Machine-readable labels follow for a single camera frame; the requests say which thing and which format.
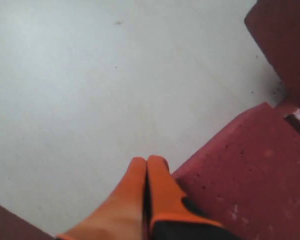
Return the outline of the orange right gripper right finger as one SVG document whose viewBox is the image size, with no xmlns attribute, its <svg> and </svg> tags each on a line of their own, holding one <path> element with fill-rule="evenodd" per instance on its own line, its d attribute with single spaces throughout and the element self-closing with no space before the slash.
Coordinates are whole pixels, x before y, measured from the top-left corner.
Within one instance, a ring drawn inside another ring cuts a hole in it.
<svg viewBox="0 0 300 240">
<path fill-rule="evenodd" d="M 183 204 L 186 193 L 171 176 L 167 161 L 158 155 L 147 159 L 150 197 L 149 235 L 152 240 L 188 240 L 198 232 L 204 239 L 212 229 L 223 225 L 188 210 Z"/>
</svg>

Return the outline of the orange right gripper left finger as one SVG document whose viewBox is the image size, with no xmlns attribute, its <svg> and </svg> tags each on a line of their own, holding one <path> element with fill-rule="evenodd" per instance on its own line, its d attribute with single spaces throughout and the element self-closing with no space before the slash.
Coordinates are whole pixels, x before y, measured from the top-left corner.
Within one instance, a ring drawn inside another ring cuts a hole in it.
<svg viewBox="0 0 300 240">
<path fill-rule="evenodd" d="M 134 157 L 121 181 L 86 219 L 57 240 L 142 240 L 147 163 Z"/>
</svg>

